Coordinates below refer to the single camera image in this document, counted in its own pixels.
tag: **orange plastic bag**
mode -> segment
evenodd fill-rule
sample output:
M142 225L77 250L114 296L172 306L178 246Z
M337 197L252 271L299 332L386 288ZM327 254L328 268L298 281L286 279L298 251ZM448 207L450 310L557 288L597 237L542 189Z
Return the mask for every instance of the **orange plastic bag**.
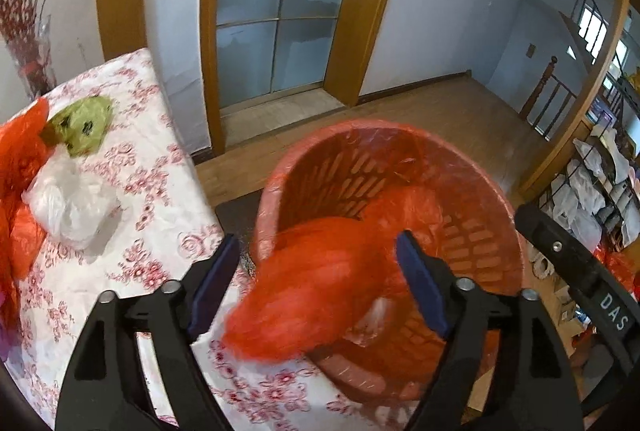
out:
M13 280L27 276L45 236L21 195L49 157L39 136L48 115L49 103L40 98L23 115L0 126L0 289L7 296L0 314L8 329L18 315Z
M367 205L360 217L373 224L383 242L387 270L383 296L408 295L396 258L396 238L404 230L412 231L426 254L440 256L444 218L436 194L423 186L391 188Z
M631 272L631 266L624 254L613 252L607 254L607 262L605 266L607 270L618 280L618 282L628 292L634 291L634 273Z
M280 233L254 289L226 319L238 358L281 362L333 343L382 291L384 257L372 226L317 218Z

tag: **red basket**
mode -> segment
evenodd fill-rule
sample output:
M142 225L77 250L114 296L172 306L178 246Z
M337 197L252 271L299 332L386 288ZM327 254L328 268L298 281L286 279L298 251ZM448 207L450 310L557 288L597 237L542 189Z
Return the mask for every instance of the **red basket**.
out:
M255 226L253 254L268 259L279 231L311 218L357 217L391 186L436 191L445 215L442 253L458 276L489 291L522 288L524 247L500 189L452 145L411 126L360 119L324 128L293 146L269 178ZM366 348L346 339L309 353L348 397L359 402L417 400L444 343L424 324L413 300ZM495 362L497 338L485 344L482 371Z

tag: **door threshold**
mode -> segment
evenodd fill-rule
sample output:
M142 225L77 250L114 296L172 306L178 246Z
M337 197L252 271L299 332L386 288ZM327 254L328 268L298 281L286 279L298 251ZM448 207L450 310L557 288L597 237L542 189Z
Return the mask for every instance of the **door threshold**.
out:
M313 88L228 113L222 117L226 148L344 107L323 88Z

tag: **baseboard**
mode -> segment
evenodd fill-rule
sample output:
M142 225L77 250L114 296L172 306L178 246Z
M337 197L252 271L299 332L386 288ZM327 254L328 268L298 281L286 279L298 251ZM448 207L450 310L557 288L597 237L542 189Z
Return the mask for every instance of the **baseboard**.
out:
M407 85L387 88L386 90L380 90L379 92L371 92L370 94L364 94L363 96L360 96L358 98L358 105L370 103L371 101L377 101L378 99L384 99L386 97L391 97L397 94L402 94L403 92L415 90L415 88L420 88L426 85L448 81L450 79L459 79L460 77L465 76L471 77L471 70L467 70L466 72L459 72L457 74L447 74L445 76L433 77L431 79L424 79L423 81L416 81L415 83L409 83Z
M203 162L215 157L216 153L213 151L213 148L203 148L202 150L197 150L191 153L191 160L193 160L194 166L202 164Z

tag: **floral tablecloth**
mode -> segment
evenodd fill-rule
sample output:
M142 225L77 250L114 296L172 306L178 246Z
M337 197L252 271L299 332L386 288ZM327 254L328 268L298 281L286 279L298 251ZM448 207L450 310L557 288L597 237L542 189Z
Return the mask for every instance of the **floral tablecloth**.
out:
M120 208L109 220L113 235L84 252L46 239L19 285L21 343L5 364L52 427L66 365L98 294L105 289L120 297L151 292L169 278L181 278L222 239L193 164L178 143L148 50L121 56L56 88L48 95L51 113L96 94L113 100L113 123L100 150L78 162L118 191ZM312 364L302 359L275 367L242 364L225 350L220 343L224 316L248 285L238 270L212 328L192 347L231 425L255 431L377 427ZM175 423L151 339L140 335L138 342L156 413ZM402 425L407 416L394 419Z

